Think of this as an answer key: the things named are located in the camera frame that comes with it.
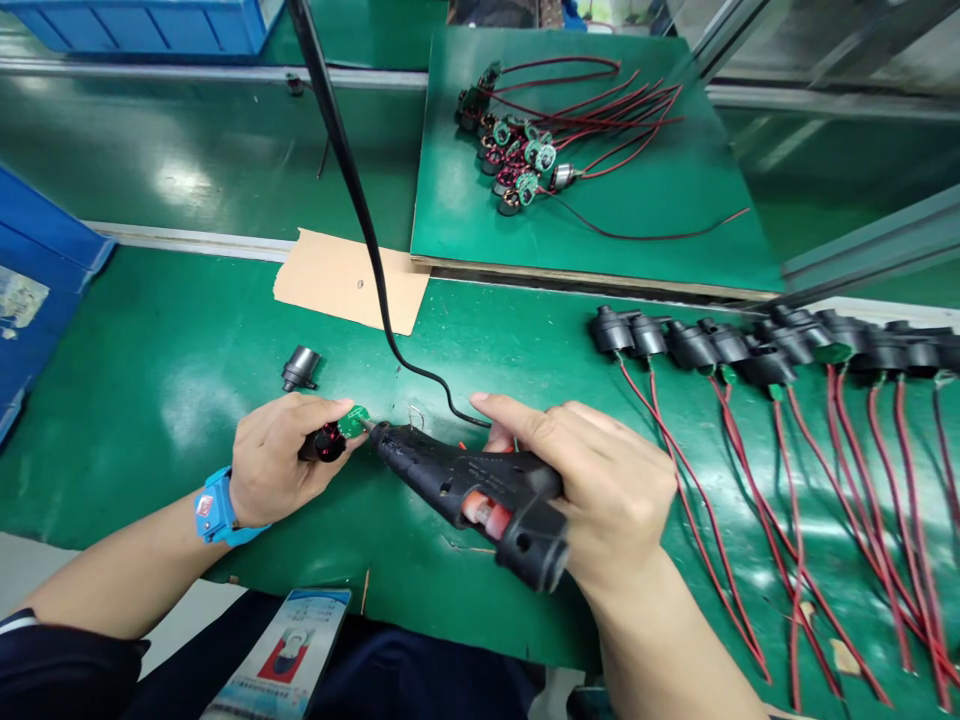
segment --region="right hand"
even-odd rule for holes
[[[578,402],[546,412],[506,395],[476,393],[473,406],[493,420],[486,449],[504,452],[516,437],[563,477],[554,501],[567,516],[567,568],[588,599],[615,593],[642,575],[657,554],[676,466],[623,423]]]

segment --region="hand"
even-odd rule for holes
[[[512,449],[516,437],[563,477],[554,503],[569,522],[567,568],[588,599],[643,573],[677,489],[666,453],[578,402],[546,412],[506,395],[477,393],[470,402],[493,420],[487,450]]]
[[[336,462],[297,457],[306,436],[353,407],[353,400],[324,400],[289,393],[257,408],[237,425],[233,443],[230,500],[241,527],[263,527],[313,500],[327,489],[367,435],[347,441]]]

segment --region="small tan paper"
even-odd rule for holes
[[[380,250],[387,280],[393,331],[409,335],[417,322],[430,268],[418,268],[410,254]],[[367,246],[300,228],[300,239],[280,267],[273,297],[327,315],[383,330],[377,286]]]

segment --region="green workbench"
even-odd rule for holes
[[[783,280],[756,212],[696,237],[642,242],[605,237],[578,221],[558,200],[536,197],[513,217],[497,211],[494,179],[480,172],[478,140],[458,129],[453,114],[460,92],[477,83],[493,62],[504,68],[557,57],[597,57],[622,64],[619,73],[563,85],[510,92],[509,102],[552,113],[638,78],[643,85],[683,88],[670,118],[633,162],[615,173],[578,180],[558,193],[589,222],[626,236],[695,233],[743,209],[752,209],[743,174],[726,131],[707,99],[686,41],[569,32],[446,28],[433,38],[423,150],[417,182],[417,211],[410,252],[430,265],[550,276],[573,272],[577,279],[608,276],[608,284],[683,288],[726,297],[743,291],[774,293]],[[606,70],[586,63],[557,64],[505,74],[498,88],[533,80],[559,80]],[[511,108],[491,101],[495,115]],[[583,169],[594,158],[636,135],[605,135],[562,150],[557,162]],[[609,168],[636,146],[602,163]],[[549,175],[540,186],[546,189]]]
[[[381,242],[406,250],[424,96],[360,91],[338,96]],[[332,156],[317,178],[325,134],[310,101],[263,86],[173,88],[0,77],[0,106],[14,110],[0,113],[0,161],[86,220],[281,239],[294,239],[300,226],[359,239]],[[752,122],[725,115],[734,138],[741,121],[743,128]],[[777,115],[764,127],[783,124],[789,131],[787,125],[802,122]],[[831,123],[816,140],[836,145],[827,153],[834,164],[864,167],[874,156],[868,148],[855,149],[863,133],[851,125]],[[906,142],[910,132],[891,124],[872,127],[871,143],[880,135]],[[952,130],[943,132],[941,138],[953,136]],[[845,147],[854,148],[846,157],[840,152]],[[748,155],[753,162],[762,153],[755,149]],[[846,196],[829,184],[804,194],[817,170],[798,163],[790,157],[763,171],[747,168],[775,248],[789,242],[815,245],[881,213],[855,196],[850,188],[860,186],[854,178],[844,180]],[[836,199],[841,196],[847,205]],[[189,492],[228,461],[236,421],[279,394],[282,363],[301,342],[324,353],[324,393],[351,395],[397,422],[411,413],[418,417],[412,406],[441,439],[480,445],[475,428],[449,416],[436,386],[398,370],[378,331],[273,301],[276,270],[255,261],[120,248],[94,281],[0,455],[0,530],[83,548]],[[917,285],[912,297],[937,291]],[[399,342],[411,361],[450,380],[458,404],[473,390],[510,392],[539,406],[577,398],[653,438],[648,416],[616,368],[593,352],[584,332],[599,302],[576,294],[432,280],[414,335]],[[647,309],[685,320],[705,314],[672,306]],[[639,368],[635,375],[642,381]],[[716,402],[702,378],[674,371],[669,363],[660,364],[660,375],[664,413],[720,512],[748,611],[770,659],[773,687],[762,683],[731,628],[678,508],[665,543],[762,697],[787,707],[789,603],[732,469]],[[804,372],[798,390],[814,432],[826,443],[822,376]],[[944,398],[954,440],[960,437],[958,392],[950,387]],[[936,447],[928,386],[911,384],[909,397],[922,501],[930,511],[944,614],[955,637],[960,590],[948,580],[956,572],[956,540],[940,476],[932,469]],[[851,392],[850,404],[864,434],[862,391]],[[888,389],[887,416],[889,405]],[[735,412],[751,443],[758,480],[782,511],[786,490],[776,474],[768,404],[744,388],[735,393]],[[876,469],[873,455],[871,460]],[[862,681],[844,678],[850,714],[939,717],[919,649],[919,677],[898,669],[888,614],[841,530],[832,491],[809,454],[797,465],[805,476],[802,509],[814,574],[897,705],[895,712],[884,710]],[[338,583],[359,595],[369,570],[366,612],[372,617],[541,662],[595,669],[595,635],[575,588],[565,584],[556,596],[533,596],[493,567],[489,553],[478,547],[476,538],[445,525],[361,453],[320,501],[242,548],[215,568],[212,578],[235,575],[243,585],[273,592]],[[815,624],[822,638],[830,637],[821,618]],[[841,717],[806,649],[802,660],[806,713]]]
[[[410,415],[418,422],[422,414],[426,430],[438,438],[482,444],[482,431],[454,419],[436,385],[399,370],[382,333],[274,301],[277,268],[119,248],[94,281],[0,455],[0,530],[85,548],[197,487],[229,462],[236,422],[280,394],[280,370],[298,343],[324,356],[317,378],[323,394],[352,397],[375,417],[394,422],[407,422]],[[649,416],[585,332],[597,303],[573,293],[431,280],[414,334],[398,341],[411,362],[450,381],[458,405],[466,406],[475,390],[507,392],[538,407],[576,398],[653,439]],[[686,321],[704,314],[643,307]],[[679,503],[665,545],[762,697],[786,707],[789,601],[732,469],[709,384],[660,360],[664,416],[716,506],[744,602],[769,658],[772,687],[763,683],[715,595]],[[633,367],[645,386],[641,369]],[[829,447],[821,372],[803,372],[798,392],[814,432]],[[957,390],[946,393],[947,432],[960,437]],[[885,393],[885,415],[890,398]],[[862,433],[863,399],[862,391],[850,393]],[[955,636],[960,588],[948,581],[956,571],[955,540],[933,468],[929,384],[911,384],[909,402],[927,531],[944,617]],[[734,411],[758,482],[784,512],[786,488],[777,471],[769,403],[744,387],[734,394]],[[897,712],[937,717],[926,659],[918,650],[919,677],[899,669],[889,615],[842,529],[826,479],[808,452],[798,455],[796,466],[803,474],[803,526],[815,577]],[[705,527],[702,507],[695,508]],[[369,571],[370,617],[551,665],[597,669],[595,631],[572,583],[564,582],[552,596],[535,595],[495,567],[488,552],[477,551],[485,547],[474,533],[449,527],[360,451],[324,496],[230,555],[210,577],[235,576],[244,586],[275,593],[346,585],[359,599]],[[832,636],[822,618],[815,626],[823,642]],[[808,649],[802,661],[806,711],[839,717]],[[855,717],[895,716],[862,681],[844,678],[843,687]]]

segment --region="left hand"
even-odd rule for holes
[[[366,440],[347,441],[336,462],[304,462],[297,457],[306,436],[339,420],[353,400],[325,400],[288,393],[257,408],[237,426],[233,443],[230,500],[241,527],[263,527],[299,510],[327,489],[350,454]]]

